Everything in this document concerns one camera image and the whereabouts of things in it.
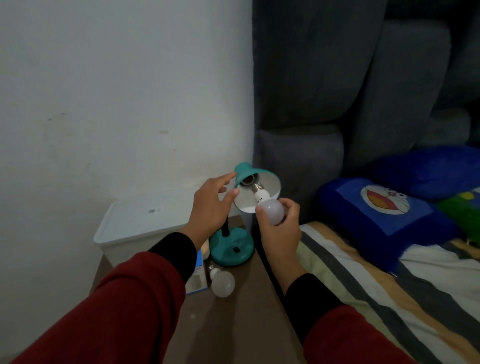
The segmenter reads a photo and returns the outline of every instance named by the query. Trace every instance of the red sweater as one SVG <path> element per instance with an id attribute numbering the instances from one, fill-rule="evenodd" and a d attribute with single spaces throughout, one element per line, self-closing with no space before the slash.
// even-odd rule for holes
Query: red sweater
<path id="1" fill-rule="evenodd" d="M 164 252 L 139 253 L 118 265 L 12 364 L 161 363 L 189 277 L 180 273 L 181 260 Z M 316 320 L 303 351 L 308 363 L 414 363 L 346 305 Z"/>

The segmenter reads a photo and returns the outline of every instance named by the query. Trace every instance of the black cuff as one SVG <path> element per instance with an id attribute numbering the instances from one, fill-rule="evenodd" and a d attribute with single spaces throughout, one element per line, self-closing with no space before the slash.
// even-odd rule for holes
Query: black cuff
<path id="1" fill-rule="evenodd" d="M 310 273 L 290 284 L 284 301 L 285 311 L 302 345 L 318 319 L 340 305 L 343 303 Z"/>
<path id="2" fill-rule="evenodd" d="M 181 232 L 168 234 L 148 251 L 161 255 L 173 264 L 185 283 L 195 270 L 197 249 L 190 238 Z"/>

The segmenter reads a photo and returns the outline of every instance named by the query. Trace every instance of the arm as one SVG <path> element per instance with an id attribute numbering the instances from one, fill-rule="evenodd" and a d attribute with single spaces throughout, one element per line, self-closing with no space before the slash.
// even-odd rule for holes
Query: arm
<path id="1" fill-rule="evenodd" d="M 118 265 L 94 293 L 67 313 L 13 364 L 162 362 L 185 299 L 198 250 L 218 230 L 238 190 L 218 193 L 231 173 L 195 193 L 189 222 L 148 252 Z"/>
<path id="2" fill-rule="evenodd" d="M 257 219 L 267 260 L 283 293 L 287 315 L 308 363 L 415 363 L 354 308 L 343 304 L 297 260 L 300 206 L 288 199 L 283 224 L 271 226 L 261 208 Z"/>

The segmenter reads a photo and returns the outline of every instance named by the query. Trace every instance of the striped bed sheet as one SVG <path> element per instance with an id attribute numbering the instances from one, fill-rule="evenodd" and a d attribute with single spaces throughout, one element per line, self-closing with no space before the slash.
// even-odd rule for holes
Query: striped bed sheet
<path id="1" fill-rule="evenodd" d="M 480 364 L 480 249 L 462 241 L 413 245 L 393 276 L 326 225 L 300 229 L 305 269 L 414 360 Z"/>

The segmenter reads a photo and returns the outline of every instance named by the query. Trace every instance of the orange stripe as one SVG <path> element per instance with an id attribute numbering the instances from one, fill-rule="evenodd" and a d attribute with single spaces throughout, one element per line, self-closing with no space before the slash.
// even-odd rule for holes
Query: orange stripe
<path id="1" fill-rule="evenodd" d="M 309 225 L 317 230 L 324 238 L 333 241 L 340 249 L 352 257 L 352 259 L 354 259 L 356 262 L 362 264 L 363 267 L 370 273 L 370 275 L 383 287 L 383 289 L 388 293 L 390 298 L 397 304 L 398 307 L 410 311 L 420 321 L 433 328 L 438 333 L 438 336 L 467 363 L 480 363 L 480 353 L 475 350 L 468 340 L 466 340 L 463 336 L 450 331 L 443 324 L 423 311 L 420 305 L 413 298 L 411 298 L 397 284 L 397 282 L 395 282 L 395 279 L 390 274 L 381 271 L 377 267 L 365 261 L 355 248 L 345 244 L 345 242 L 337 234 L 335 234 L 324 224 L 315 221 L 311 222 Z"/>
<path id="2" fill-rule="evenodd" d="M 466 242 L 460 239 L 454 239 L 450 241 L 453 245 L 455 245 L 458 249 L 462 249 L 466 251 L 468 254 L 472 256 L 472 258 L 479 259 L 480 258 L 480 249 L 474 246 L 468 245 Z"/>

